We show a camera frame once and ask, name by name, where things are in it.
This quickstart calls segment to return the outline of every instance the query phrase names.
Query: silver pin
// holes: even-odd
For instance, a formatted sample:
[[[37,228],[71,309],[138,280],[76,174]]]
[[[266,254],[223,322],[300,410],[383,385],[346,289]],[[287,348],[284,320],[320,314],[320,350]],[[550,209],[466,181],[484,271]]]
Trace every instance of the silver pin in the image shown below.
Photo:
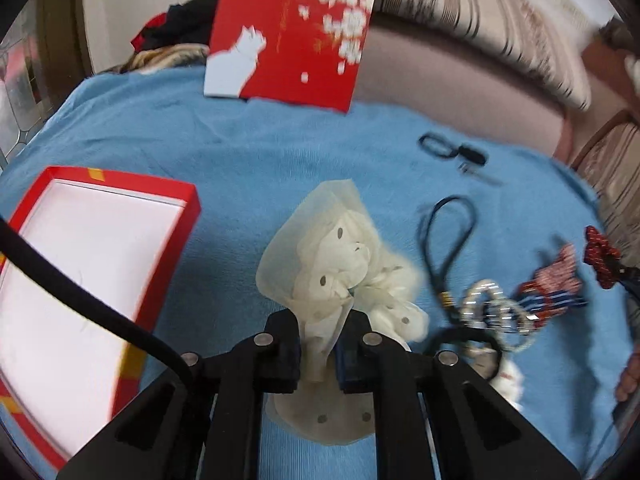
[[[462,164],[460,164],[458,169],[463,174],[470,174],[471,176],[479,178],[480,180],[484,180],[487,184],[491,184],[492,186],[501,186],[502,185],[502,182],[500,180],[497,180],[496,178],[493,178],[493,177],[485,175],[484,173],[481,173],[480,171],[478,171],[474,166],[472,166],[468,162],[463,162]]]

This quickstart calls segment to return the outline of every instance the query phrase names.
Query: red cloth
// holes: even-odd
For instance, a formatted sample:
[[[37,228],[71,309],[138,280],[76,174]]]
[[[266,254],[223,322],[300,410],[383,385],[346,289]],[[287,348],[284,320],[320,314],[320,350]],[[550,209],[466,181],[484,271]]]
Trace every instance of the red cloth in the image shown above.
[[[136,35],[133,40],[131,40],[131,44],[133,45],[133,50],[138,53],[142,50],[142,45],[145,42],[145,38],[142,37],[142,33],[146,28],[155,28],[160,27],[166,23],[166,12],[161,12],[156,16],[152,17],[148,22],[145,23],[145,26],[142,27],[142,30]]]

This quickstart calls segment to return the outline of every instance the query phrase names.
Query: yellow stripe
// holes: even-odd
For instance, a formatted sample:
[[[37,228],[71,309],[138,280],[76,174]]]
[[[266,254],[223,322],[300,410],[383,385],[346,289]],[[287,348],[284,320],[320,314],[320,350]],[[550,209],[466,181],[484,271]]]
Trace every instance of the yellow stripe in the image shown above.
[[[120,377],[123,379],[139,379],[145,366],[146,352],[127,344],[120,363]]]
[[[22,413],[22,409],[18,406],[18,403],[13,400],[12,397],[0,397],[0,403],[4,404],[5,408],[9,413],[13,413],[16,415],[17,413]]]
[[[89,170],[89,177],[94,180],[101,180],[104,182],[104,172],[96,168],[87,168]]]

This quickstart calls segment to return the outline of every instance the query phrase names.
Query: white plush charm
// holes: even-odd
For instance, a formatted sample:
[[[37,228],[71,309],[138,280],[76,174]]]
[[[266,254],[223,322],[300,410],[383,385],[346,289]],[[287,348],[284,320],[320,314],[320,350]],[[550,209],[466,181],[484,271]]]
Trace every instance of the white plush charm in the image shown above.
[[[271,396],[268,413],[293,433],[348,444],[374,431],[371,394],[345,396],[330,352],[352,308],[371,327],[407,342],[426,336],[428,317],[411,303],[420,274],[384,247],[350,180],[323,182],[268,245],[258,290],[298,319],[302,377],[292,395]]]
[[[465,349],[467,357],[472,361],[470,366],[483,378],[491,376],[495,370],[495,351],[486,347],[468,347]],[[518,403],[522,397],[524,387],[522,382],[524,376],[520,369],[511,361],[506,354],[502,354],[500,371],[495,378],[489,382],[496,392],[501,394],[505,400],[516,410],[521,411],[522,406]]]

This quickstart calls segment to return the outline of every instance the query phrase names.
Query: blue cloth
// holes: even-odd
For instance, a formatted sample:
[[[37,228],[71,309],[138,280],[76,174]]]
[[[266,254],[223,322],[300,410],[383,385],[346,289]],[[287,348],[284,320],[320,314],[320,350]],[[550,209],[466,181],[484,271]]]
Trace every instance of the blue cloth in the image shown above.
[[[470,197],[479,222],[450,272],[457,300],[482,278],[514,294],[518,284],[555,259],[564,242],[581,254],[585,226],[598,225],[590,189],[567,168],[530,150],[468,139],[396,106],[354,103],[343,115],[260,99],[204,98],[203,77],[203,68],[179,68],[89,79],[0,176],[5,217],[52,164],[196,184],[202,214],[155,330],[178,352],[217,354],[260,332],[268,314],[279,309],[256,289],[260,256],[324,180],[353,179],[382,239],[418,267],[421,215],[447,195]],[[502,185],[462,174],[459,161],[425,153],[417,140],[426,131],[486,152],[481,171]],[[436,262],[465,222],[455,205],[440,212],[431,238]],[[610,425],[613,390],[631,344],[621,287],[602,290],[590,267],[578,264],[578,271],[589,305],[551,320],[532,348],[514,360],[525,376],[523,414],[583,466]],[[417,304],[431,316],[431,333],[445,323],[426,286]],[[143,385],[160,369],[148,362]],[[614,445],[611,439],[599,462]],[[52,478],[46,468],[38,469]],[[260,471],[265,480],[372,480],[374,439],[323,447],[266,420]]]

